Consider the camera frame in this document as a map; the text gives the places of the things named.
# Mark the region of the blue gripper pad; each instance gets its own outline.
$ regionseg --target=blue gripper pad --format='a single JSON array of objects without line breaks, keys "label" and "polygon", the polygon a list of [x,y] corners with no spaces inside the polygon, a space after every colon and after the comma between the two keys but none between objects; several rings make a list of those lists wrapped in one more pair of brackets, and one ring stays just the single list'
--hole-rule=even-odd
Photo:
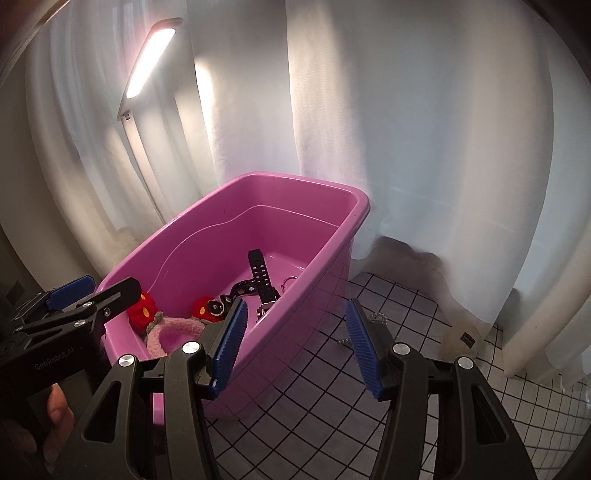
[{"label": "blue gripper pad", "polygon": [[228,328],[220,342],[214,356],[212,378],[214,379],[213,391],[217,397],[228,385],[230,374],[238,355],[238,349],[246,332],[248,322],[248,307],[243,300],[237,300],[240,305],[235,310],[232,318],[227,318]]},{"label": "blue gripper pad", "polygon": [[365,387],[376,400],[389,400],[384,380],[392,334],[386,326],[370,322],[357,299],[348,302],[345,319]]},{"label": "blue gripper pad", "polygon": [[90,295],[95,290],[95,279],[90,275],[78,278],[51,292],[46,301],[49,310],[63,310]]}]

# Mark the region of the wall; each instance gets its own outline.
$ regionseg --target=wall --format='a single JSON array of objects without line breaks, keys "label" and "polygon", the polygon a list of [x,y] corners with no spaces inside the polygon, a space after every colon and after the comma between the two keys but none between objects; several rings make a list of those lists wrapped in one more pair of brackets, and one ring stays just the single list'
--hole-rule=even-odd
[{"label": "wall", "polygon": [[44,290],[86,274],[99,280],[47,188],[25,98],[23,55],[0,87],[0,225]]}]

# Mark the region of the pink plastic tub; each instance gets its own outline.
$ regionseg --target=pink plastic tub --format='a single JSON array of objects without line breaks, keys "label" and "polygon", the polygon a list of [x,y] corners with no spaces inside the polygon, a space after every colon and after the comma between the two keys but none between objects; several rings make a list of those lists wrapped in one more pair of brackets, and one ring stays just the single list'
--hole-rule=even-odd
[{"label": "pink plastic tub", "polygon": [[[135,277],[165,315],[189,317],[202,296],[229,293],[252,278],[248,251],[265,255],[281,298],[257,321],[258,296],[246,296],[248,327],[232,380],[206,406],[210,417],[247,412],[276,382],[310,337],[348,279],[350,247],[369,212],[360,190],[327,181],[277,173],[249,173],[199,200],[148,238],[100,284],[98,291]],[[285,293],[280,285],[287,277]],[[144,342],[122,313],[106,324],[103,338],[111,363],[125,353],[148,359]],[[154,421],[163,423],[162,399]]]}]

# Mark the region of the pink fluffy ring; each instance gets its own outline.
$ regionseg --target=pink fluffy ring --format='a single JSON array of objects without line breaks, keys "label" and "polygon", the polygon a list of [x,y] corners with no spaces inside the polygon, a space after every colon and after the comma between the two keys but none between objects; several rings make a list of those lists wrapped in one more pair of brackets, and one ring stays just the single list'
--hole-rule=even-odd
[{"label": "pink fluffy ring", "polygon": [[167,356],[186,342],[198,340],[204,328],[196,319],[165,317],[158,312],[147,329],[148,353],[152,358]]}]

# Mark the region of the white floor tile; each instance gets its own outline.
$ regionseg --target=white floor tile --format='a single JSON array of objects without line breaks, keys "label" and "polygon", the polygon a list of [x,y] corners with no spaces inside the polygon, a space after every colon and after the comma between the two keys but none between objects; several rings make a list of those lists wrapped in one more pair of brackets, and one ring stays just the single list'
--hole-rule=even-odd
[{"label": "white floor tile", "polygon": [[542,462],[544,461],[544,458],[546,458],[547,453],[548,450],[542,448],[535,450],[534,456],[531,458],[531,464],[534,468],[540,468],[542,466]]},{"label": "white floor tile", "polygon": [[334,430],[330,425],[317,419],[312,414],[308,414],[295,428],[294,432],[316,448],[320,448]]},{"label": "white floor tile", "polygon": [[337,462],[322,452],[316,454],[305,465],[304,472],[326,480],[335,480],[345,469],[345,465]]},{"label": "white floor tile", "polygon": [[297,467],[278,453],[272,452],[258,468],[272,480],[284,480],[297,472]]},{"label": "white floor tile", "polygon": [[509,418],[515,420],[517,409],[519,408],[519,400],[510,395],[504,395],[501,403],[503,404],[503,407],[505,407],[505,411],[507,412],[507,415],[509,415]]},{"label": "white floor tile", "polygon": [[380,294],[382,297],[388,297],[388,294],[394,288],[394,283],[384,280],[383,278],[372,277],[365,288]]},{"label": "white floor tile", "polygon": [[368,290],[367,288],[364,289],[363,292],[358,297],[359,303],[371,310],[372,312],[379,312],[382,309],[382,306],[386,302],[386,298],[378,295],[377,293]]},{"label": "white floor tile", "polygon": [[497,346],[495,347],[495,357],[492,360],[492,364],[497,367],[500,368],[501,370],[504,369],[503,366],[503,350],[501,350],[500,348],[498,348]]},{"label": "white floor tile", "polygon": [[365,391],[365,385],[345,373],[339,373],[335,378],[328,392],[351,406],[359,399]]},{"label": "white floor tile", "polygon": [[322,451],[326,455],[347,465],[352,458],[355,458],[362,447],[363,444],[361,442],[353,440],[351,437],[337,430],[322,446]]},{"label": "white floor tile", "polygon": [[356,410],[352,410],[340,425],[339,430],[354,439],[365,443],[374,432],[376,426],[378,426],[377,420]]},{"label": "white floor tile", "polygon": [[540,387],[538,390],[538,398],[535,401],[536,405],[539,405],[542,408],[548,408],[548,404],[550,403],[550,392],[548,388]]},{"label": "white floor tile", "polygon": [[415,350],[420,351],[421,346],[423,345],[424,338],[425,337],[423,335],[421,335],[420,333],[413,332],[412,330],[409,330],[408,328],[403,326],[400,329],[400,331],[398,332],[398,335],[396,337],[396,341],[397,342],[404,342],[407,345],[410,345],[411,347],[413,347]]},{"label": "white floor tile", "polygon": [[431,317],[423,315],[422,313],[411,310],[408,312],[403,325],[425,336],[431,326]]},{"label": "white floor tile", "polygon": [[543,427],[544,426],[544,422],[546,420],[546,412],[548,412],[548,410],[546,410],[545,408],[542,408],[538,405],[536,405],[534,407],[534,414],[531,416],[531,424],[534,427]]},{"label": "white floor tile", "polygon": [[374,467],[377,454],[378,452],[375,450],[363,447],[351,463],[351,467],[365,475],[369,475]]},{"label": "white floor tile", "polygon": [[235,443],[235,447],[236,450],[243,454],[253,465],[258,464],[271,452],[271,448],[260,441],[251,432],[246,432],[244,436]]},{"label": "white floor tile", "polygon": [[285,440],[283,440],[283,442],[281,442],[279,447],[277,447],[277,452],[294,465],[302,467],[316,453],[316,449],[309,443],[304,442],[294,433],[291,433]]},{"label": "white floor tile", "polygon": [[339,371],[332,365],[320,358],[314,358],[302,375],[320,388],[328,388],[338,373]]},{"label": "white floor tile", "polygon": [[349,410],[351,407],[344,402],[331,395],[323,395],[311,411],[333,427],[337,427],[347,416]]},{"label": "white floor tile", "polygon": [[393,301],[397,301],[398,303],[410,307],[413,304],[415,294],[409,290],[406,290],[398,285],[396,285],[388,298]]},{"label": "white floor tile", "polygon": [[441,360],[443,358],[441,353],[441,344],[430,338],[425,338],[423,347],[421,348],[421,355],[425,358],[433,360]]},{"label": "white floor tile", "polygon": [[437,303],[432,300],[426,299],[425,297],[421,297],[417,295],[411,305],[413,310],[420,312],[428,317],[432,317],[435,315],[435,310],[437,309]]},{"label": "white floor tile", "polygon": [[298,377],[286,394],[298,405],[310,409],[322,396],[323,391],[304,377]]},{"label": "white floor tile", "polygon": [[371,278],[371,274],[370,273],[359,273],[357,275],[355,275],[352,279],[351,282],[357,284],[357,285],[361,285],[362,287],[367,285],[367,282],[369,281],[369,279]]},{"label": "white floor tile", "polygon": [[396,303],[392,300],[386,300],[386,302],[382,306],[382,309],[380,310],[380,313],[386,315],[386,317],[388,317],[388,320],[392,320],[393,322],[402,325],[408,311],[408,307],[400,305],[399,303]]}]

